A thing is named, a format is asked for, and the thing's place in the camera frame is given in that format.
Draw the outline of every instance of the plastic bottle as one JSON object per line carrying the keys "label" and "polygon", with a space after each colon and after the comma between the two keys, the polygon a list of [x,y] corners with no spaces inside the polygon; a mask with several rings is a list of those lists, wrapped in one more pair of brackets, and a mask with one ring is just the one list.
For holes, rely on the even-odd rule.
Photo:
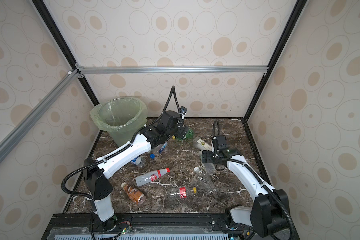
{"label": "plastic bottle", "polygon": [[129,198],[134,201],[137,205],[143,204],[145,201],[145,195],[140,192],[139,189],[128,185],[126,182],[121,184],[121,188],[127,193]]}
{"label": "plastic bottle", "polygon": [[146,174],[137,176],[135,178],[137,186],[142,186],[144,184],[147,184],[149,182],[153,182],[154,180],[158,179],[159,177],[166,175],[169,173],[169,168],[159,169],[156,171],[150,171]]}
{"label": "plastic bottle", "polygon": [[138,167],[144,167],[145,166],[145,158],[143,157],[135,157],[130,161],[130,163],[138,166]]}
{"label": "plastic bottle", "polygon": [[172,139],[173,140],[179,140],[179,141],[183,141],[183,140],[192,140],[193,139],[193,129],[192,128],[189,128],[188,132],[185,134],[184,138],[181,139],[181,138],[178,138],[178,137],[175,137],[175,136],[172,136]]}
{"label": "plastic bottle", "polygon": [[161,154],[164,151],[164,149],[167,145],[168,145],[167,142],[164,142],[164,144],[158,145],[157,147],[152,149],[151,155],[149,155],[149,157],[154,159],[155,156],[158,156],[159,154]]}
{"label": "plastic bottle", "polygon": [[168,189],[167,196],[169,200],[183,199],[194,196],[197,193],[196,187],[174,187]]}
{"label": "plastic bottle", "polygon": [[[208,143],[206,143],[200,137],[195,137],[195,139],[193,140],[193,145],[201,150],[201,151],[199,151],[200,157],[202,155],[203,150],[212,151],[212,146],[209,145]],[[202,162],[202,166],[208,174],[215,174],[217,172],[215,165],[212,163],[203,163]]]}
{"label": "plastic bottle", "polygon": [[212,192],[215,190],[215,185],[206,172],[200,170],[199,167],[195,167],[193,170],[196,172],[196,177],[197,180],[199,180],[200,185],[202,185],[207,192]]}

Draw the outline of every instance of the blue ventilation grille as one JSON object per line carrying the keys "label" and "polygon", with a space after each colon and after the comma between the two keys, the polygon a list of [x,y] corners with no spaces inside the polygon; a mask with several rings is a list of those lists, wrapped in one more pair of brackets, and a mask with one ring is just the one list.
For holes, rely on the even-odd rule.
{"label": "blue ventilation grille", "polygon": [[[114,235],[103,234],[96,240],[112,237]],[[54,240],[92,240],[91,235],[56,235]],[[199,233],[199,234],[136,234],[124,235],[117,240],[228,240],[228,234],[224,233]]]}

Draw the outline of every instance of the green plastic bottle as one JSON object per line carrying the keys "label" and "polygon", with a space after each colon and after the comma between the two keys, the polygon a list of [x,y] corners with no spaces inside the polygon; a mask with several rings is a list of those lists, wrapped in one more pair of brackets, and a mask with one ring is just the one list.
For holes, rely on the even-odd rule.
{"label": "green plastic bottle", "polygon": [[185,135],[185,138],[180,139],[178,137],[175,137],[176,140],[183,141],[183,140],[192,140],[193,139],[193,129],[189,128],[187,134]]}

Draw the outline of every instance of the wallpaper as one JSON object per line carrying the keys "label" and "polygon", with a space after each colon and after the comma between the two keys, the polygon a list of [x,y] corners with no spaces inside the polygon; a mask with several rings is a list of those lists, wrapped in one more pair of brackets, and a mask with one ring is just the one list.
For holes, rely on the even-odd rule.
{"label": "wallpaper", "polygon": [[[263,77],[263,73],[171,73],[171,74],[86,74],[101,103],[133,96],[148,107],[149,117],[158,117],[171,86],[176,87],[180,107],[187,117],[241,117]],[[167,110],[177,107],[172,98]]]}
{"label": "wallpaper", "polygon": [[48,0],[82,66],[267,65],[295,0]]}
{"label": "wallpaper", "polygon": [[0,142],[70,67],[25,0],[0,0]]}
{"label": "wallpaper", "polygon": [[301,239],[359,240],[360,1],[310,1],[249,124]]}
{"label": "wallpaper", "polygon": [[83,165],[99,131],[92,108],[74,80],[0,164],[0,240],[39,240],[62,212],[68,195],[61,181]]}

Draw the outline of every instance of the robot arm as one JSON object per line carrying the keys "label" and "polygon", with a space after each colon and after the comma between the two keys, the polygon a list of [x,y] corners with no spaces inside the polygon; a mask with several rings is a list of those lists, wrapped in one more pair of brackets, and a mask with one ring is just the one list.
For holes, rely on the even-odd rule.
{"label": "robot arm", "polygon": [[[248,164],[240,151],[228,146],[224,135],[213,137],[212,151],[203,151],[202,162],[225,165],[237,176],[253,200],[252,208],[238,206],[230,210],[231,227],[240,223],[251,226],[260,237],[288,227],[291,229],[291,222],[287,221],[290,216],[286,214],[288,212],[289,215],[287,194],[282,189],[276,190],[264,181]],[[275,197],[280,200],[284,209],[275,201]]]}
{"label": "robot arm", "polygon": [[[84,183],[93,197],[90,199],[92,208],[101,221],[105,222],[114,215],[110,199],[113,187],[108,179],[135,157],[165,143],[170,136],[184,138],[189,130],[189,127],[183,127],[186,112],[184,107],[180,108],[179,113],[164,111],[157,123],[140,129],[132,142],[128,141],[115,151],[97,158],[95,162],[101,163],[84,169]],[[94,160],[89,157],[84,161],[84,166],[93,163]]]}

